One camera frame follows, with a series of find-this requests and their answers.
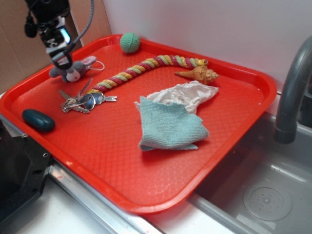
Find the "sink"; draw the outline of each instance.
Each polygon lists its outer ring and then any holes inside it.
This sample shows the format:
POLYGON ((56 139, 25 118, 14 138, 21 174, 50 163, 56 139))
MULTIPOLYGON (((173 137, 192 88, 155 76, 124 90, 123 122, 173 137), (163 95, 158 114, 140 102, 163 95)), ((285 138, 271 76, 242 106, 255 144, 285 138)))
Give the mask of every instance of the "sink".
POLYGON ((295 142, 280 144, 274 120, 265 113, 195 191, 236 233, 312 233, 312 131, 299 125, 295 142))

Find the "white cloth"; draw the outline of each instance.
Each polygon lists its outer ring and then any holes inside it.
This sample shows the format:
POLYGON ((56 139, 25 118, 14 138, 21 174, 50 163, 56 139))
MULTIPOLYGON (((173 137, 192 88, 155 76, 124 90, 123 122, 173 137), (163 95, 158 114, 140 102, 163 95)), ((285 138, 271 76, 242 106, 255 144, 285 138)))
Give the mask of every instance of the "white cloth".
MULTIPOLYGON (((219 88, 204 85, 197 80, 185 84, 178 84, 175 87, 161 90, 149 94, 146 98, 153 102, 160 102, 164 104, 171 104, 173 102, 185 105, 185 109, 191 113, 196 114, 197 107, 211 99, 219 88)), ((140 103, 135 102, 138 110, 140 110, 140 103)))

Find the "drain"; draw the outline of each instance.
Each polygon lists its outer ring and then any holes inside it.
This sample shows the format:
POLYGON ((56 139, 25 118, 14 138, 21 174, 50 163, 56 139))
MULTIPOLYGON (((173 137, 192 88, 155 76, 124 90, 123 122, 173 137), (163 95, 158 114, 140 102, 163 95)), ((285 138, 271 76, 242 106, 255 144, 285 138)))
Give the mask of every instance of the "drain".
POLYGON ((265 221, 280 220, 292 209, 289 193, 271 182, 259 182, 249 186, 243 201, 250 214, 265 221))

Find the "faucet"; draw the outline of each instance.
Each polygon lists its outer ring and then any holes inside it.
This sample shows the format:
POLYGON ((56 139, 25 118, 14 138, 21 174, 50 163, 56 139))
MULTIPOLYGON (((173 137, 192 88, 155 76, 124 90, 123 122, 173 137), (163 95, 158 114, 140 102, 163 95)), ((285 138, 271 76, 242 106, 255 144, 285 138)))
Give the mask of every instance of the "faucet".
POLYGON ((297 122, 312 127, 312 36, 297 52, 288 72, 274 124, 274 139, 295 140, 297 122))

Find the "green ball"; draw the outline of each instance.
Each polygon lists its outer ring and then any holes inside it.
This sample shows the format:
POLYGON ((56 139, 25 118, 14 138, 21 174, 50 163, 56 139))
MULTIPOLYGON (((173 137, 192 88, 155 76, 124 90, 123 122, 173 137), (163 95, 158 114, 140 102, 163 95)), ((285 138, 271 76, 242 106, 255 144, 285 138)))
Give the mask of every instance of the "green ball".
POLYGON ((120 39, 120 47, 126 53, 134 53, 140 47, 140 38, 135 33, 125 33, 120 39))

